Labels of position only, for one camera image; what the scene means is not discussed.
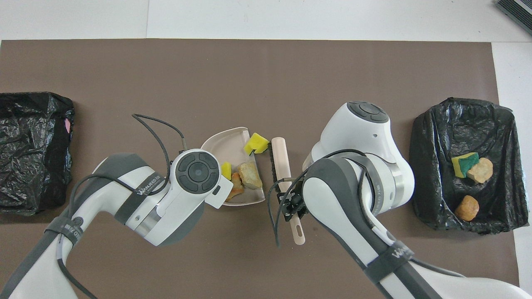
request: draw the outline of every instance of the brown table surface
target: brown table surface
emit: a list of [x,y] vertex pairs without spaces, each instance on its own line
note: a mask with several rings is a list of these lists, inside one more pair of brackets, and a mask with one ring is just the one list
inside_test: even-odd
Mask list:
[[[405,157],[413,119],[432,105],[451,96],[498,102],[489,43],[2,41],[0,92],[32,91],[55,92],[75,103],[74,181],[116,152],[138,153],[165,173],[158,144],[132,113],[173,123],[192,147],[238,126],[266,138],[285,137],[296,174],[344,102],[381,106]],[[172,131],[154,127],[176,156],[181,148]],[[268,190],[269,157],[259,155],[257,163]],[[61,210],[0,217],[0,285]],[[433,231],[410,204],[379,219],[420,259],[466,276],[518,284],[512,232]],[[188,236],[157,248],[101,213],[72,251],[68,268],[101,298],[381,297],[312,216],[302,224],[306,243],[295,245],[286,224],[277,249],[265,202],[207,206]]]

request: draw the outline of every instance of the sponge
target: sponge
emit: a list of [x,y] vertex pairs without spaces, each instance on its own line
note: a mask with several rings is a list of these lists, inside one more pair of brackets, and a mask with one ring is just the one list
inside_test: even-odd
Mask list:
[[459,178],[465,178],[468,170],[478,163],[478,153],[469,153],[458,157],[451,158],[453,162],[454,175]]
[[222,169],[222,175],[228,180],[231,180],[231,163],[225,162],[221,166]]
[[266,138],[257,133],[253,133],[250,140],[244,146],[244,151],[248,155],[251,155],[252,152],[255,154],[260,154],[268,148],[269,143],[270,142]]

